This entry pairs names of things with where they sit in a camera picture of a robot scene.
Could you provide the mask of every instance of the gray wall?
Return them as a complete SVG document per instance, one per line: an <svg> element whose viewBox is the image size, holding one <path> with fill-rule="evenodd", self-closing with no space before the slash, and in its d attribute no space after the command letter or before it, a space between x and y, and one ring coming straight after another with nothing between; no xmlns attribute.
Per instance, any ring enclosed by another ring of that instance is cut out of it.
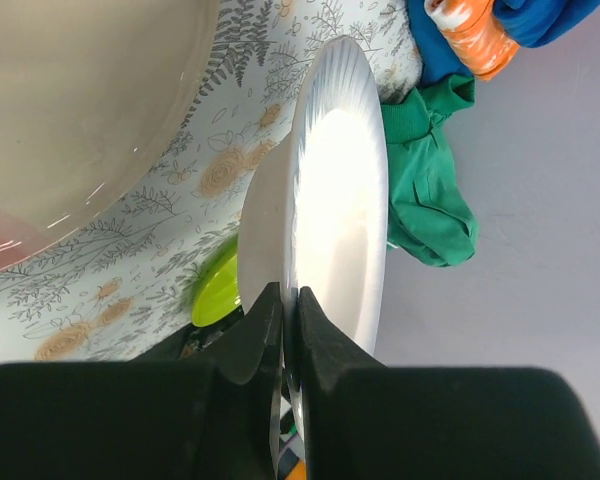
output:
<svg viewBox="0 0 600 480"><path fill-rule="evenodd" d="M520 52L446 131L478 254L444 270L390 254L377 356L557 370L600 434L600 8Z"/></svg>

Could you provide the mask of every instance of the orange cloth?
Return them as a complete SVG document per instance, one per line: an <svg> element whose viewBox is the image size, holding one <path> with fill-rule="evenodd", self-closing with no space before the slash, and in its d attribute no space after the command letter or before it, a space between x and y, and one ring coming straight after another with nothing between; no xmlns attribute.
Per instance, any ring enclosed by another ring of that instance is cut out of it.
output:
<svg viewBox="0 0 600 480"><path fill-rule="evenodd" d="M494 0L424 1L460 61L480 80L491 80L518 52L520 46L493 16Z"/></svg>

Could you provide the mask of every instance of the green garment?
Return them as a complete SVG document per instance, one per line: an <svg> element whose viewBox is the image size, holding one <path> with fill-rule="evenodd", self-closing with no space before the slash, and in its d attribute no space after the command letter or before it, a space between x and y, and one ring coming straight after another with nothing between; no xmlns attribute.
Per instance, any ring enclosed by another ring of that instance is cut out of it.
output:
<svg viewBox="0 0 600 480"><path fill-rule="evenodd" d="M475 101L475 80L450 75L382 105L389 156L389 243L422 263L458 265L473 256L478 222L456 185L442 124Z"/></svg>

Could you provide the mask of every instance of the floral tablecloth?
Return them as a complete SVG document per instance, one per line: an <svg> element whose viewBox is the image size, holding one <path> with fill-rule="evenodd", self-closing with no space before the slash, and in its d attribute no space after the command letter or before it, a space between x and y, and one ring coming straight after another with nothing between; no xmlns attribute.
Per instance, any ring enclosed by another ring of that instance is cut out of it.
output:
<svg viewBox="0 0 600 480"><path fill-rule="evenodd" d="M237 232L312 59L343 34L383 100L416 83L402 0L221 0L203 85L158 163L85 228L0 274L0 362L129 359L186 324L201 265Z"/></svg>

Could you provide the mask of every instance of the folded clothing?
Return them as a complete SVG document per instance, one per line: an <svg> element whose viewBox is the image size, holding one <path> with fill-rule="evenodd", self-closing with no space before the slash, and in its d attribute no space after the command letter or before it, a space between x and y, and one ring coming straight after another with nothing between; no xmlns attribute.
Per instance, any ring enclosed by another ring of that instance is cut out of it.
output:
<svg viewBox="0 0 600 480"><path fill-rule="evenodd" d="M491 80L519 45L493 16L494 0L425 0L425 11L458 58L481 80Z"/></svg>
<svg viewBox="0 0 600 480"><path fill-rule="evenodd" d="M442 125L475 101L475 80L450 75L413 89L400 105L383 105L389 157L388 242L422 263L458 265L473 256L478 222L456 185Z"/></svg>
<svg viewBox="0 0 600 480"><path fill-rule="evenodd" d="M424 11L424 0L406 2L411 34L418 45L423 64L419 85L435 85L452 73L471 76L467 66L460 61L449 42Z"/></svg>
<svg viewBox="0 0 600 480"><path fill-rule="evenodd" d="M541 47L580 23L600 0L495 0L493 14L523 47Z"/></svg>

